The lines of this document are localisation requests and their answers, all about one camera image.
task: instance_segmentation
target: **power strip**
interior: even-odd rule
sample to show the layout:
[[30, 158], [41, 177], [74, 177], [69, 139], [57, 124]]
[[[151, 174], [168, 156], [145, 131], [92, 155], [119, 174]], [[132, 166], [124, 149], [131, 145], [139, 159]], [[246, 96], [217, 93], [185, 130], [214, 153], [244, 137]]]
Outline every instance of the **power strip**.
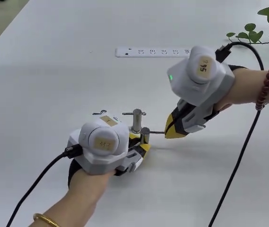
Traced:
[[152, 48], [152, 47], [118, 47], [116, 57], [189, 57], [190, 49], [186, 48]]

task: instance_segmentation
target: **cable connector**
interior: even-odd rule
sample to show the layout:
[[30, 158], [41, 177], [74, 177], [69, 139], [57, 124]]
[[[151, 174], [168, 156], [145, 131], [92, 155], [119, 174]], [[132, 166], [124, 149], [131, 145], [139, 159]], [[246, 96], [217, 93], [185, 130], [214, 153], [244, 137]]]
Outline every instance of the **cable connector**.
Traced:
[[221, 46], [219, 49], [215, 51], [215, 59], [222, 63], [224, 60], [230, 55], [231, 45]]
[[64, 157], [68, 157], [69, 159], [80, 156], [82, 154], [83, 154], [83, 148], [80, 144], [67, 147], [63, 152]]

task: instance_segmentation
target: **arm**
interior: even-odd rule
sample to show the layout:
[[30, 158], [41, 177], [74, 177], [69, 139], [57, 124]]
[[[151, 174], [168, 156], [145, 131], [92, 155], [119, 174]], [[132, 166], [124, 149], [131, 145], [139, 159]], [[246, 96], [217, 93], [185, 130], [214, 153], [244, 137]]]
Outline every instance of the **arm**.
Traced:
[[[77, 171], [72, 177], [67, 194], [44, 214], [60, 227], [85, 226], [113, 174], [91, 176], [82, 169]], [[50, 226], [36, 220], [30, 227]]]
[[237, 69], [233, 71], [235, 83], [229, 93], [217, 105], [218, 110], [228, 104], [255, 103], [263, 87], [267, 71]]

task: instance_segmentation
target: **label sticker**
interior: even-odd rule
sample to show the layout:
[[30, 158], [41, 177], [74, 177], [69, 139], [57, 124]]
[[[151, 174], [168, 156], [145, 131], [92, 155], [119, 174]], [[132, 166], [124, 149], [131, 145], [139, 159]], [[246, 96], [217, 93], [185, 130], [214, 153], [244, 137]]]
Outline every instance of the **label sticker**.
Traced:
[[202, 56], [197, 66], [197, 74], [205, 79], [209, 78], [212, 58], [208, 56]]
[[109, 140], [102, 137], [96, 137], [93, 144], [93, 148], [99, 149], [99, 150], [113, 151], [115, 144], [116, 144], [115, 140]]
[[100, 117], [100, 119], [102, 119], [103, 121], [105, 121], [111, 127], [117, 125], [117, 122], [115, 122], [114, 120], [112, 120], [108, 116], [102, 116], [102, 117]]

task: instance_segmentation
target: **gold bracelet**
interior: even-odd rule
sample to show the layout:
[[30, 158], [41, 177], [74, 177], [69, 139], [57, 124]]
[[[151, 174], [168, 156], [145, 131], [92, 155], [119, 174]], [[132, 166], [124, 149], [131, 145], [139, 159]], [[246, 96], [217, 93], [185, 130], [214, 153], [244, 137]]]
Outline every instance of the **gold bracelet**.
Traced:
[[34, 221], [36, 220], [44, 221], [52, 227], [60, 227], [56, 222], [52, 221], [50, 218], [46, 217], [44, 214], [34, 214]]

